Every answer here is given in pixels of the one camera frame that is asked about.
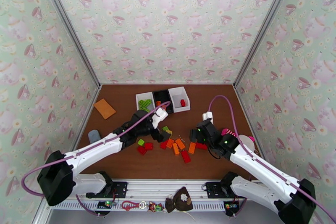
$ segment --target red block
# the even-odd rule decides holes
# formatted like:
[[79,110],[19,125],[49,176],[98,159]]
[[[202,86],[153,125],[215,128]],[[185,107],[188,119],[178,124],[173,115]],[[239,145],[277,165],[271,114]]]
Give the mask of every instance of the red block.
[[153,149],[153,143],[147,142],[144,144],[145,150],[152,150]]
[[207,150],[207,146],[205,144],[202,143],[196,143],[196,148],[200,149],[200,150]]
[[147,150],[143,146],[139,146],[137,150],[141,155],[144,155],[147,152]]
[[162,148],[163,150],[165,150],[165,149],[167,148],[167,143],[168,143],[168,140],[162,142],[162,143],[160,144],[160,148]]
[[191,161],[191,159],[189,157],[189,154],[188,154],[188,151],[186,151],[186,150],[181,151],[181,155],[182,155],[185,163],[189,163]]

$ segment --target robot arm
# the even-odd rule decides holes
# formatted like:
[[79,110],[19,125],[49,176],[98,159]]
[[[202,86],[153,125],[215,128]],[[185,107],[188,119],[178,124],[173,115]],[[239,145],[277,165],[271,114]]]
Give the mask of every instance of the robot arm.
[[[237,195],[251,199],[276,212],[285,224],[305,224],[309,222],[316,204],[289,184],[296,184],[300,189],[315,198],[315,189],[311,182],[306,179],[298,181],[245,147],[250,153],[247,154],[235,136],[221,135],[213,125],[212,115],[209,112],[203,115],[203,119],[205,119],[203,122],[197,124],[197,137],[205,139],[205,144],[209,150],[219,157],[224,157],[244,168],[265,185],[264,187],[253,184],[237,174],[229,172],[221,180],[222,190],[228,196]],[[280,174],[283,179],[269,169]]]
[[[158,130],[158,124],[168,116],[167,112],[159,108],[152,116],[148,116],[139,122],[146,114],[146,111],[137,111],[130,121],[124,123],[101,140],[82,149],[65,154],[62,154],[60,151],[53,152],[46,163],[64,158],[69,159],[43,168],[37,177],[37,181],[48,204],[50,206],[57,205],[67,197],[75,194],[86,192],[96,194],[102,191],[107,182],[104,175],[98,173],[92,176],[80,173],[104,157],[117,153],[134,144],[138,136],[151,135],[158,142],[162,142],[166,136],[169,137],[165,132],[161,134]],[[138,124],[133,129],[125,133],[125,130],[136,123]]]

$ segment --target wallpaper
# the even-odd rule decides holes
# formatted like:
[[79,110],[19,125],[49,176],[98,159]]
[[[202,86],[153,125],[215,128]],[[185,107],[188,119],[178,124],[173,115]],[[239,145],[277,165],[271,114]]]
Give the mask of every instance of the wallpaper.
[[32,222],[41,198],[21,178],[69,150],[94,90],[49,0],[0,0],[0,223]]
[[272,0],[62,0],[101,83],[232,83]]
[[[270,163],[336,213],[336,1],[284,0],[238,90]],[[331,223],[317,210],[311,223]]]

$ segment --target orange block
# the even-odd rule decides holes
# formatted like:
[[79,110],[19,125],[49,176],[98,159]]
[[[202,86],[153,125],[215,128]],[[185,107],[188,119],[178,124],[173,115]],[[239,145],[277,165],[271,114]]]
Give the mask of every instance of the orange block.
[[184,146],[183,142],[181,141],[180,138],[178,138],[177,140],[175,140],[175,142],[177,143],[178,147],[180,148],[180,150],[184,149],[186,146]]
[[180,151],[178,149],[178,146],[176,143],[173,143],[173,150],[174,150],[174,154],[175,155],[179,155],[180,154]]
[[115,109],[113,109],[105,99],[101,99],[100,101],[96,102],[93,106],[97,109],[97,111],[99,111],[99,113],[102,115],[104,119],[108,119],[114,113],[116,113]]
[[195,153],[195,148],[196,148],[196,143],[191,142],[191,143],[190,143],[190,146],[189,146],[189,150],[188,150],[188,152],[189,152],[190,154],[194,154],[194,153]]
[[173,143],[174,143],[173,139],[168,139],[167,148],[171,149],[171,147],[173,146]]

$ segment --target white plastic bin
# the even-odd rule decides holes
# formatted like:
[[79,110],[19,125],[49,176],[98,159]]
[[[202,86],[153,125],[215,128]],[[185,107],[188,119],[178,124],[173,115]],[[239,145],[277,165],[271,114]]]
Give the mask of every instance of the white plastic bin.
[[[186,90],[184,87],[175,87],[169,88],[168,92],[171,96],[171,101],[173,104],[174,112],[181,112],[181,111],[189,111],[190,110],[190,101],[188,95],[186,94]],[[181,106],[181,100],[184,100],[186,103],[185,107]]]
[[149,109],[150,111],[152,111],[154,109],[154,98],[153,98],[153,93],[152,92],[147,92],[147,93],[142,93],[142,94],[137,94],[135,95],[135,101],[136,101],[136,110],[139,110],[139,104],[138,102],[140,100],[147,100],[147,99],[151,99],[152,100],[152,104],[148,105],[147,109]]

